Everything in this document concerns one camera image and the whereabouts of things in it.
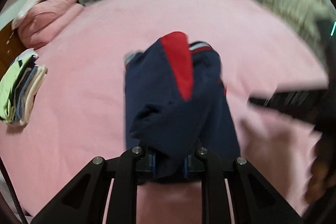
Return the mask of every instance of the wooden bed frame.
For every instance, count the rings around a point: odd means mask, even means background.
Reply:
[[[0,78],[6,73],[12,61],[26,50],[17,31],[12,32],[11,24],[12,22],[9,22],[0,31]]]

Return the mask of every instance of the light green cloth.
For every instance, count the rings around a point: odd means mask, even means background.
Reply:
[[[14,90],[25,75],[27,65],[35,60],[33,54],[17,58],[0,81],[0,120],[10,123],[15,113]]]

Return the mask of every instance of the metal screw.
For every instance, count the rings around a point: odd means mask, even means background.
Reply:
[[[99,165],[103,162],[103,158],[102,157],[95,157],[92,162],[95,164],[95,165]]]
[[[140,146],[133,147],[132,152],[134,154],[140,154],[142,152],[142,148]]]
[[[244,165],[247,163],[247,160],[244,158],[244,157],[239,157],[237,158],[237,162],[240,164],[240,165]]]
[[[200,147],[197,149],[197,153],[201,154],[201,155],[205,155],[206,153],[208,153],[208,150],[204,147]]]

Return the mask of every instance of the teal light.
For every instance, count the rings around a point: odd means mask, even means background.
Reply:
[[[334,28],[333,28],[333,31],[331,32],[331,37],[334,35],[334,32],[335,32],[335,28],[336,28],[336,21],[335,21],[335,23],[334,23]]]

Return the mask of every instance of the pink bed sheet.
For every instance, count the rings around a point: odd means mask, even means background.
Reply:
[[[1,157],[23,206],[35,215],[93,157],[124,151],[123,56],[181,31],[210,43],[243,156],[302,213],[312,126],[247,106],[279,83],[324,85],[322,66],[280,19],[252,0],[103,0],[38,50],[49,73],[28,126],[0,125]],[[201,223],[199,184],[138,188],[137,223]]]

